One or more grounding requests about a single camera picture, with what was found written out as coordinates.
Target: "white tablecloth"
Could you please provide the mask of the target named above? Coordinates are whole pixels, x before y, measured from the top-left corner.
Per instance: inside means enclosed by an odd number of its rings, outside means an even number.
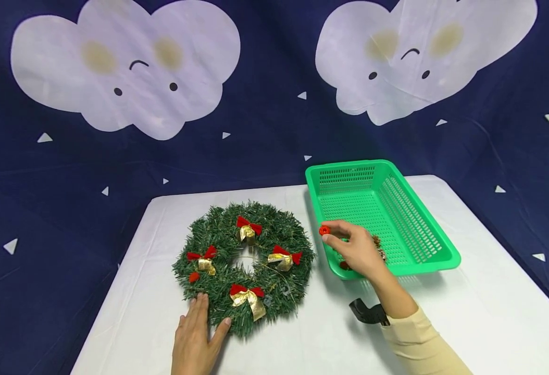
[[[445,182],[409,177],[463,257],[459,268],[402,284],[474,374],[549,375],[549,300]],[[348,308],[378,303],[364,281],[341,281],[322,254],[307,187],[165,196],[149,204],[74,366],[77,375],[168,375],[179,315],[187,311],[171,264],[191,221],[210,205],[247,199],[289,210],[318,258],[297,317],[243,341],[232,337],[218,374],[404,374],[378,326]]]

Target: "green basket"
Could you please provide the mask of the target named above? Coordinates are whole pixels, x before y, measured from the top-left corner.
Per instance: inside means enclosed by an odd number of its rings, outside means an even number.
[[[381,239],[396,276],[456,268],[460,253],[392,162],[363,160],[312,166],[306,170],[319,223],[342,219]],[[328,245],[331,271],[343,280],[360,279],[339,266],[341,255]]]

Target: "cream sleeve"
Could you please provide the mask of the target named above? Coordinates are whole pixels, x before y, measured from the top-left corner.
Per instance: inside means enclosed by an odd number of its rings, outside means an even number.
[[[422,309],[405,319],[388,319],[383,336],[409,375],[472,375]]]

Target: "basket mesh side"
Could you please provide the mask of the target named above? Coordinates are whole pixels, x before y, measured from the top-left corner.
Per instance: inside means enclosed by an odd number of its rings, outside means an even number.
[[[416,263],[425,263],[441,251],[441,244],[392,174],[382,183],[378,193]]]
[[[374,173],[374,166],[322,170],[319,173],[318,181],[320,193],[333,194],[369,190]]]

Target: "artificial pine branch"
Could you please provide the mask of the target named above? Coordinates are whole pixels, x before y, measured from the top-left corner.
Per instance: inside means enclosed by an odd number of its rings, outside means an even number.
[[[245,246],[236,237],[239,231],[236,226],[238,216],[261,225],[263,229],[254,245],[254,273],[247,273],[234,264]],[[184,289],[185,299],[192,299],[199,292],[210,296],[208,320],[211,325],[216,326],[224,318],[231,317],[230,332],[247,337],[260,324],[296,311],[305,296],[314,252],[305,230],[293,214],[257,202],[231,204],[227,209],[212,206],[189,228],[191,233],[187,236],[187,244],[172,269]],[[209,276],[207,272],[199,271],[199,280],[189,283],[189,275],[198,272],[198,261],[188,261],[187,253],[204,254],[211,245],[217,249],[212,259],[216,275]],[[268,254],[272,253],[275,245],[292,254],[302,252],[300,264],[294,264],[288,272],[277,270],[276,264],[268,264]],[[229,291],[233,284],[263,289],[265,296],[261,300],[267,302],[269,299],[270,304],[266,305],[266,315],[262,319],[254,322],[248,303],[232,306]]]

